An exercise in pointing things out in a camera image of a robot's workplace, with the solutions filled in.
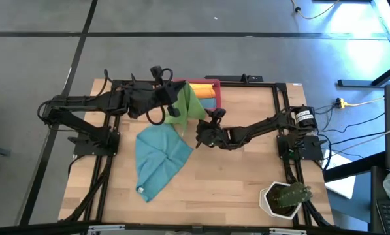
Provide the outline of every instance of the yellow cloth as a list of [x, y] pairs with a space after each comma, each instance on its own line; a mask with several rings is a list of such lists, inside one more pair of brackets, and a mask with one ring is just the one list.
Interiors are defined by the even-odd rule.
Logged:
[[194, 89], [193, 91], [198, 99], [215, 98], [215, 91], [213, 89]]
[[212, 84], [189, 84], [192, 89], [212, 89]]

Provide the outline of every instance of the black cable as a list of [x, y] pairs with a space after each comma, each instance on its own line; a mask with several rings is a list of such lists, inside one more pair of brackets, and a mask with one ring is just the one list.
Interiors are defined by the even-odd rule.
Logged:
[[356, 140], [356, 139], [359, 139], [359, 138], [364, 138], [364, 137], [369, 137], [369, 136], [374, 136], [374, 135], [377, 135], [377, 134], [384, 134], [384, 132], [379, 132], [379, 133], [373, 133], [373, 134], [366, 134], [364, 136], [358, 136], [358, 137], [353, 137], [353, 138], [349, 138], [349, 139], [346, 139], [346, 140], [342, 140], [340, 142], [335, 142], [335, 143], [332, 143], [331, 145], [335, 145], [335, 144], [341, 144], [341, 143], [344, 143], [344, 142], [347, 142], [347, 141], [350, 141], [350, 140]]
[[70, 165], [69, 165], [68, 176], [70, 176], [70, 171], [71, 171], [72, 165], [73, 165], [77, 160], [81, 159], [82, 157], [83, 157], [83, 156], [77, 156], [76, 159], [74, 159], [74, 160], [71, 161], [71, 163], [70, 163]]
[[45, 104], [47, 104], [47, 103], [49, 103], [50, 101], [45, 101], [45, 102], [43, 102], [42, 104], [40, 104], [39, 106], [38, 106], [38, 109], [37, 109], [37, 116], [38, 116], [38, 118], [41, 120], [41, 121], [43, 121], [44, 123], [45, 123], [45, 121], [44, 121], [44, 119], [42, 118], [42, 116], [41, 116], [41, 108], [45, 105]]
[[333, 107], [333, 105], [325, 105], [325, 106], [322, 106], [322, 107], [319, 107], [319, 108], [315, 108], [314, 111], [320, 110], [320, 109], [326, 108], [326, 107]]
[[328, 110], [324, 111], [324, 112], [315, 112], [315, 114], [319, 114], [319, 115], [322, 115], [322, 114], [326, 114], [327, 112], [330, 112], [333, 110], [334, 106], [330, 106], [331, 108], [329, 108]]
[[382, 114], [381, 114], [381, 115], [379, 115], [378, 117], [375, 117], [375, 118], [369, 119], [369, 120], [367, 120], [367, 121], [363, 121], [363, 122], [360, 122], [360, 123], [356, 123], [356, 124], [351, 124], [351, 125], [348, 125], [348, 126], [346, 126], [346, 127], [344, 128], [344, 130], [343, 130], [343, 131], [339, 131], [339, 130], [336, 130], [336, 129], [329, 129], [329, 130], [325, 130], [325, 131], [322, 131], [322, 132], [327, 132], [327, 131], [336, 131], [336, 132], [338, 132], [338, 133], [344, 133], [344, 132], [347, 130], [347, 128], [349, 128], [349, 127], [353, 127], [353, 126], [361, 125], [361, 124], [364, 124], [364, 123], [368, 123], [369, 121], [373, 121], [373, 120], [376, 120], [376, 119], [378, 119], [378, 118], [382, 117], [384, 114], [385, 114], [385, 113], [382, 113]]
[[331, 122], [331, 118], [333, 117], [333, 108], [330, 108], [330, 118], [328, 119], [327, 123], [325, 124], [324, 128], [322, 129], [322, 131], [324, 131], [328, 125], [330, 125], [330, 122]]
[[169, 79], [167, 81], [171, 82], [171, 80], [173, 79], [173, 70], [171, 70], [170, 68], [164, 68], [163, 70], [161, 70], [161, 72], [155, 77], [155, 80], [160, 79], [160, 77], [163, 75], [165, 71], [168, 71], [170, 73]]
[[98, 92], [98, 94], [92, 98], [87, 98], [84, 100], [84, 102], [89, 102], [89, 101], [94, 101], [95, 99], [99, 98], [101, 95], [102, 95], [102, 92], [105, 90], [105, 87], [106, 87], [106, 83], [109, 81], [109, 82], [112, 82], [112, 79], [109, 78], [109, 75], [108, 75], [108, 70], [107, 69], [104, 69], [103, 70], [103, 74], [105, 75], [105, 80], [103, 82], [103, 86], [102, 86], [102, 89]]
[[328, 144], [328, 149], [330, 151], [330, 154], [328, 156], [327, 163], [325, 164], [324, 169], [323, 169], [323, 174], [324, 174], [325, 171], [327, 170], [328, 166], [330, 165], [331, 157], [333, 156], [333, 151], [331, 149], [331, 141], [330, 141], [330, 139], [327, 136], [325, 136], [324, 134], [320, 134], [318, 129], [317, 129], [317, 135], [325, 137], [327, 139], [328, 143], [329, 143]]
[[164, 123], [164, 121], [166, 120], [166, 111], [164, 110], [164, 107], [163, 106], [160, 106], [160, 109], [161, 109], [161, 120], [160, 122], [158, 123], [155, 123], [153, 122], [153, 120], [151, 120], [150, 118], [150, 115], [148, 114], [148, 112], [145, 113], [145, 116], [147, 117], [148, 121], [152, 124], [152, 125], [161, 125]]
[[360, 158], [364, 159], [364, 157], [362, 157], [362, 155], [359, 155], [359, 154], [351, 154], [351, 153], [343, 153], [343, 152], [342, 152], [342, 154], [349, 155], [349, 156], [356, 156], [356, 157], [360, 157]]

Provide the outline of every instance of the white pot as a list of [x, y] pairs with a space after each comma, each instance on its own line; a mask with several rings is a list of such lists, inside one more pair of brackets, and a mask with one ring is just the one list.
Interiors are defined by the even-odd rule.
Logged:
[[279, 218], [283, 218], [283, 219], [293, 219], [293, 217], [299, 211], [299, 208], [301, 207], [302, 203], [298, 204], [298, 206], [295, 208], [295, 210], [293, 211], [293, 213], [290, 216], [284, 216], [284, 215], [279, 215], [277, 213], [273, 213], [272, 209], [270, 208], [270, 205], [268, 204], [266, 195], [267, 195], [269, 189], [271, 189], [273, 187], [273, 185], [277, 185], [277, 184], [290, 186], [290, 184], [288, 184], [288, 183], [273, 182], [272, 185], [270, 187], [268, 187], [267, 189], [260, 190], [259, 206], [261, 209], [263, 209], [265, 212], [267, 212], [271, 217], [279, 217]]

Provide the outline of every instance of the succulent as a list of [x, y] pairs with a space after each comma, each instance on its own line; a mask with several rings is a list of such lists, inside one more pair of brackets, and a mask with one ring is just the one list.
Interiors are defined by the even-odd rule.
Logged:
[[306, 202], [312, 198], [311, 187], [305, 186], [303, 183], [293, 183], [290, 186], [280, 189], [279, 195], [273, 200], [277, 203], [277, 207], [283, 208], [288, 206], [296, 206], [302, 202]]

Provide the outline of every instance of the red cloth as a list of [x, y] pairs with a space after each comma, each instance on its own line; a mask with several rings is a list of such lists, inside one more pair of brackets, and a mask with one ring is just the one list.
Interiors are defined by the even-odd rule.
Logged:
[[184, 78], [176, 78], [173, 81], [188, 81], [193, 84], [212, 84], [212, 88], [215, 91], [215, 99], [216, 99], [216, 108], [221, 108], [221, 82], [218, 79], [184, 79]]

